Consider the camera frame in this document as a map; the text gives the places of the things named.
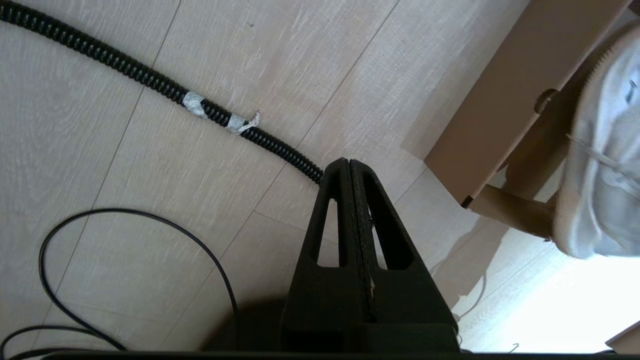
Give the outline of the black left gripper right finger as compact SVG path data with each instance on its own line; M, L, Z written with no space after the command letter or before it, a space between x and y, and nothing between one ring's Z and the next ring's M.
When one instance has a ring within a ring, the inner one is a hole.
M365 322L456 325L375 171L352 160L350 174Z

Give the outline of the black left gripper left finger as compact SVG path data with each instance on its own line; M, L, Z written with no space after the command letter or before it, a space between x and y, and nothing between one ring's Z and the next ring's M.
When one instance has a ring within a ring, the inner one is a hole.
M336 268L318 264L329 203L337 205L338 259ZM350 326L367 316L358 214L350 163L332 162L324 171L301 253L295 267L286 308L291 326Z

